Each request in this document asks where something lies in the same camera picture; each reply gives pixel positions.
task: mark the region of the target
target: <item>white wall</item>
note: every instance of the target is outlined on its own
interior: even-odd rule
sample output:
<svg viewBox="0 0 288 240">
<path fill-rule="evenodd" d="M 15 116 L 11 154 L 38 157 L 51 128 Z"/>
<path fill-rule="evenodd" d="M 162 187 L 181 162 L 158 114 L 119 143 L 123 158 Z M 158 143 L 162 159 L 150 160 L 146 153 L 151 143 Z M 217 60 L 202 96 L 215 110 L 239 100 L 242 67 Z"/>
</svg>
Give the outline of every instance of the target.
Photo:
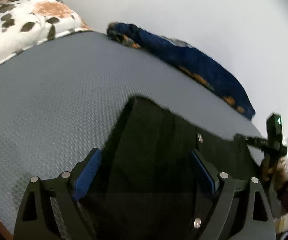
<svg viewBox="0 0 288 240">
<path fill-rule="evenodd" d="M 211 56 L 244 86 L 266 135 L 272 111 L 288 137 L 288 0 L 64 0 L 96 31 L 130 22 Z"/>
</svg>

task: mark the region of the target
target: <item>silver bolt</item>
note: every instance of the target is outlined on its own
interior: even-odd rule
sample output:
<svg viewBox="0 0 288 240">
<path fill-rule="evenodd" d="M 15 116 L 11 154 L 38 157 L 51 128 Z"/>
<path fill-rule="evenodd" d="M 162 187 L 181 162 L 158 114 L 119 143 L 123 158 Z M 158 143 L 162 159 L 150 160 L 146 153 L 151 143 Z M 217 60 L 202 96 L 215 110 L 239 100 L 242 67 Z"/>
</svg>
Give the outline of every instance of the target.
<svg viewBox="0 0 288 240">
<path fill-rule="evenodd" d="M 35 183 L 35 182 L 38 181 L 38 179 L 39 179 L 39 178 L 38 178 L 37 176 L 34 176 L 34 177 L 31 178 L 31 182 Z"/>
<path fill-rule="evenodd" d="M 223 178 L 223 179 L 227 179 L 227 178 L 228 178 L 228 174 L 227 174 L 226 172 L 221 172 L 221 173 L 219 174 L 219 176 L 220 176 L 221 178 Z"/>
<path fill-rule="evenodd" d="M 203 137 L 202 137 L 202 135 L 199 133 L 197 136 L 198 136 L 198 140 L 199 140 L 201 143 L 203 143 Z"/>
<path fill-rule="evenodd" d="M 200 218 L 196 218 L 194 221 L 194 228 L 196 229 L 200 228 L 201 223 L 202 223 L 202 220 L 200 220 Z"/>
<path fill-rule="evenodd" d="M 62 173 L 61 176 L 62 176 L 62 178 L 66 179 L 66 178 L 68 178 L 70 176 L 70 173 L 68 171 L 65 171 L 65 172 Z"/>
<path fill-rule="evenodd" d="M 258 180 L 256 177 L 252 177 L 252 178 L 251 178 L 251 181 L 252 181 L 253 183 L 258 183 L 258 182 L 259 182 L 259 180 Z"/>
</svg>

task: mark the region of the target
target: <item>textured mattress surface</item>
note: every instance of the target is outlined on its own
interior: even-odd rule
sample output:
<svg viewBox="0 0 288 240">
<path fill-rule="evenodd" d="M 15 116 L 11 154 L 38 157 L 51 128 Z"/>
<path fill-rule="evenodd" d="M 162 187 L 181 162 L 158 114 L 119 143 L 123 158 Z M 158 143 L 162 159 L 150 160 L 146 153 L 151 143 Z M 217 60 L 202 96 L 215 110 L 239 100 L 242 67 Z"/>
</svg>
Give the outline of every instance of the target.
<svg viewBox="0 0 288 240">
<path fill-rule="evenodd" d="M 103 34 L 35 46 L 0 66 L 0 220 L 11 233 L 29 179 L 55 178 L 102 148 L 135 94 L 222 138 L 260 136 L 189 77 Z"/>
</svg>

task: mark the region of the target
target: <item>floral pillow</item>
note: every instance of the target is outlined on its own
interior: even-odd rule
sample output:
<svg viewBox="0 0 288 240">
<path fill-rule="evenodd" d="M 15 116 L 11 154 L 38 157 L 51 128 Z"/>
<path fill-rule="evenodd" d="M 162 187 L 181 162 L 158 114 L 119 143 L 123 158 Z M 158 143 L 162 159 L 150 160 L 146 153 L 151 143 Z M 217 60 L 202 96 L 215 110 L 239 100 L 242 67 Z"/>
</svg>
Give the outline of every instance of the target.
<svg viewBox="0 0 288 240">
<path fill-rule="evenodd" d="M 1 0 L 0 64 L 43 42 L 91 30 L 62 0 Z"/>
</svg>

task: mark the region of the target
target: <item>blue gripper pad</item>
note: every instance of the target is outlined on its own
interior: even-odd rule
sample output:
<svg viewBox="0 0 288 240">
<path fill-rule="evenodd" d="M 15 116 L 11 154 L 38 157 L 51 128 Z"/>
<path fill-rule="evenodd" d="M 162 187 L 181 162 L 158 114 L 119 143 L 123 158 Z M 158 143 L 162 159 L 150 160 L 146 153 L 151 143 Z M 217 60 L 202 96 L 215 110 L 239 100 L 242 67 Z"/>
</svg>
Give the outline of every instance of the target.
<svg viewBox="0 0 288 240">
<path fill-rule="evenodd" d="M 209 199 L 217 197 L 218 171 L 211 163 L 204 160 L 197 149 L 191 150 L 190 156 L 192 170 L 203 195 Z"/>
<path fill-rule="evenodd" d="M 80 198 L 86 196 L 101 163 L 102 153 L 100 149 L 97 149 L 74 182 L 72 197 L 75 201 L 79 201 Z"/>
</svg>

